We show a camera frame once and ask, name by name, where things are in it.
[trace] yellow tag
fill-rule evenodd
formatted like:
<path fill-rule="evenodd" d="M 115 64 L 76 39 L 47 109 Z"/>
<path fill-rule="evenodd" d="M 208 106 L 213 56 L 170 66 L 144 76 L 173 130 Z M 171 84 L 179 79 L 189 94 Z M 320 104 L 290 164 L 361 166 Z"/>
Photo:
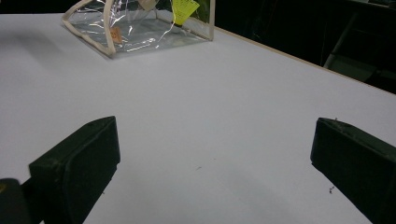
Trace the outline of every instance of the yellow tag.
<path fill-rule="evenodd" d="M 155 5 L 157 5 L 156 0 L 138 0 L 140 6 L 145 9 L 146 11 L 150 11 L 155 8 Z"/>
<path fill-rule="evenodd" d="M 200 5 L 193 0 L 173 0 L 172 10 L 174 13 L 174 22 L 182 25 Z"/>
<path fill-rule="evenodd" d="M 118 27 L 118 26 L 111 27 L 110 34 L 111 34 L 111 38 L 113 39 L 114 43 L 122 44 L 120 27 Z"/>

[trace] small dark speck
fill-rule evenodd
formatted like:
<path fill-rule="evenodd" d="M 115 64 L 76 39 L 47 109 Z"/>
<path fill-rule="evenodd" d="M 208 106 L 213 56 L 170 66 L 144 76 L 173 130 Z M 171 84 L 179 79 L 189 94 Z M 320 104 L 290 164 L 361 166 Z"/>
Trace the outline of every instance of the small dark speck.
<path fill-rule="evenodd" d="M 329 193 L 332 194 L 332 190 L 335 188 L 335 186 L 332 186 L 331 188 L 329 188 Z"/>

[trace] clear plastic box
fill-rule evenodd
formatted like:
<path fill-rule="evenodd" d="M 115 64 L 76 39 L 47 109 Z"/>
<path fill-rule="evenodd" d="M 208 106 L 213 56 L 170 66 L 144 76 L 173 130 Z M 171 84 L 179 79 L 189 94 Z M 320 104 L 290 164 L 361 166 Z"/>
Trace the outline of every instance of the clear plastic box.
<path fill-rule="evenodd" d="M 81 0 L 62 17 L 108 56 L 213 39 L 215 0 Z"/>

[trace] yellow object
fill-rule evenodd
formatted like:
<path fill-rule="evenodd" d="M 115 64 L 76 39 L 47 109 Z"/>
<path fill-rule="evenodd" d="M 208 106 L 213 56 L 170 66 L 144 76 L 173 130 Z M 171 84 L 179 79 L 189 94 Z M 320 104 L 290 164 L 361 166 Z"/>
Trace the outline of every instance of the yellow object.
<path fill-rule="evenodd" d="M 172 11 L 175 24 L 181 26 L 198 7 L 199 4 L 193 0 L 173 0 Z"/>

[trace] white table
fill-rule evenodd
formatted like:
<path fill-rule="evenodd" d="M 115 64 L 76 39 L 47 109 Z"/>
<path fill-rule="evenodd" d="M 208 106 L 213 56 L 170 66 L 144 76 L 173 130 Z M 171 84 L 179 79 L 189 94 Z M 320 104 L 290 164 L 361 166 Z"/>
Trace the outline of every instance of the white table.
<path fill-rule="evenodd" d="M 370 223 L 309 159 L 318 117 L 396 145 L 396 97 L 217 30 L 109 60 L 61 15 L 0 16 L 0 177 L 115 115 L 121 163 L 89 224 Z"/>

